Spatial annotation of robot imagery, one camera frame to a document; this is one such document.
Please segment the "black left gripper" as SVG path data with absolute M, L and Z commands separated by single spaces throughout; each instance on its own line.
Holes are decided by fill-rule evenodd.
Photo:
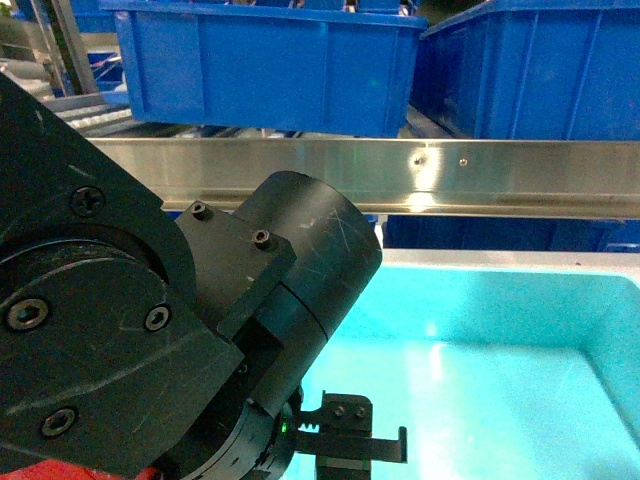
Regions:
M 373 438 L 373 404 L 365 396 L 323 391 L 320 405 L 302 408 L 298 390 L 281 412 L 280 426 L 296 454 L 312 458 L 314 479 L 370 479 L 372 461 L 407 462 L 407 428 L 396 440 Z

